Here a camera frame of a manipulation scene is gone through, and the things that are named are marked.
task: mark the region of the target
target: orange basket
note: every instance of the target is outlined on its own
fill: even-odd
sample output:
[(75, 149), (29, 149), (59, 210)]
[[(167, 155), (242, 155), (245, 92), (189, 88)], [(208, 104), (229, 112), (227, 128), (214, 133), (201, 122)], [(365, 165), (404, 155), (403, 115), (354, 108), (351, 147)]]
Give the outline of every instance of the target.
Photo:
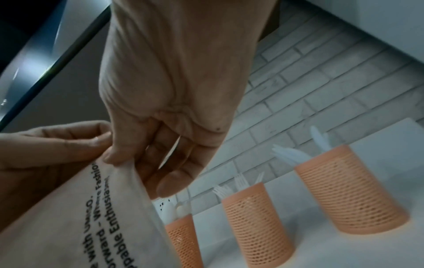
[(249, 268), (275, 268), (295, 251), (263, 183), (222, 200)]
[(182, 219), (165, 226), (169, 238), (180, 257), (183, 268), (203, 268), (196, 230), (194, 229), (193, 215), (189, 214)]
[(295, 171), (342, 232), (375, 234), (409, 219), (347, 145), (314, 157)]

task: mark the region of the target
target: orange cup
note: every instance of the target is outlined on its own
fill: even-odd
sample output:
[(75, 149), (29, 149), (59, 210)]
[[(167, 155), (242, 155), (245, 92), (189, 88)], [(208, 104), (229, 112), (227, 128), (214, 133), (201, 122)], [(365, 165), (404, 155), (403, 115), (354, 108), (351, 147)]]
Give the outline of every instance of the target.
[(182, 268), (203, 268), (193, 215), (178, 219), (166, 225), (165, 229), (180, 257)]
[(314, 157), (295, 171), (342, 232), (375, 234), (409, 219), (348, 145)]
[(275, 268), (292, 256), (295, 248), (263, 183), (223, 199), (222, 205), (249, 268)]

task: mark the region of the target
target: utensil holder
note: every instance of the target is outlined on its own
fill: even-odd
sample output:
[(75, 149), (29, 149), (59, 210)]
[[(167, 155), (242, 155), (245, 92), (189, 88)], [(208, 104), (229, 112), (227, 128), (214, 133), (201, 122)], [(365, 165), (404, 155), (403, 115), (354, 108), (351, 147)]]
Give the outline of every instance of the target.
[(375, 234), (409, 219), (348, 145), (314, 157), (295, 171), (342, 232)]
[(222, 205), (249, 268), (275, 268), (292, 256), (295, 248), (263, 183), (223, 199)]
[(193, 215), (189, 214), (165, 226), (180, 257), (182, 268), (203, 268)]

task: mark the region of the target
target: white bag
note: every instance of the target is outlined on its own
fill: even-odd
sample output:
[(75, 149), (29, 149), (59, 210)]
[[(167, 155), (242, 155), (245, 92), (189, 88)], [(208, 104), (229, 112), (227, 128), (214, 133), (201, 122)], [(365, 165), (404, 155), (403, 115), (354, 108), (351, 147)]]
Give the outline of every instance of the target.
[(98, 160), (0, 234), (2, 268), (180, 268), (130, 161)]

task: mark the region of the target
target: orange mesh container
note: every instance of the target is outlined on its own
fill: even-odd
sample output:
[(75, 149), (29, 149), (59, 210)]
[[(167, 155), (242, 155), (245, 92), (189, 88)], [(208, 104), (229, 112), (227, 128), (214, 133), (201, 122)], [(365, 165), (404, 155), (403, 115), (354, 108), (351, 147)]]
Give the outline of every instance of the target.
[(263, 183), (222, 200), (249, 268), (275, 268), (294, 252)]
[(375, 234), (409, 219), (347, 145), (314, 157), (295, 171), (342, 232)]
[(178, 219), (166, 225), (165, 229), (180, 257), (182, 268), (203, 268), (193, 215)]

